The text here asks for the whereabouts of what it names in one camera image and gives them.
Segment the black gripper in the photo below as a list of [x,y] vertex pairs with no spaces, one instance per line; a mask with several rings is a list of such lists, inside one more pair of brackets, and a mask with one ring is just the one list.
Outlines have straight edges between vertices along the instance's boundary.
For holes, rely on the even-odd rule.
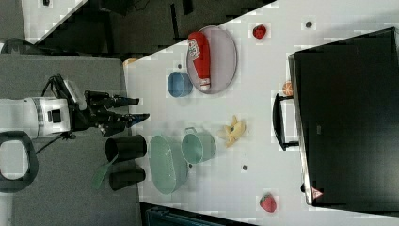
[[138,105],[138,98],[113,97],[107,92],[90,91],[84,92],[87,108],[80,110],[78,107],[71,113],[71,126],[74,132],[84,131],[90,127],[98,128],[104,137],[110,136],[111,128],[130,128],[135,124],[145,121],[150,115],[145,114],[116,114],[107,110],[107,104],[118,108],[122,106]]

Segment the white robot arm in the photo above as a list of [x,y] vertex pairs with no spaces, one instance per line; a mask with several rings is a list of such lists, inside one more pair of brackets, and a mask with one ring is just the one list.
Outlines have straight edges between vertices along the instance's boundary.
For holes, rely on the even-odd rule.
[[1,131],[24,131],[32,139],[68,136],[88,128],[98,128],[104,137],[111,137],[146,120],[150,114],[119,114],[110,108],[138,105],[139,99],[107,92],[86,90],[86,108],[69,99],[24,98],[1,100]]

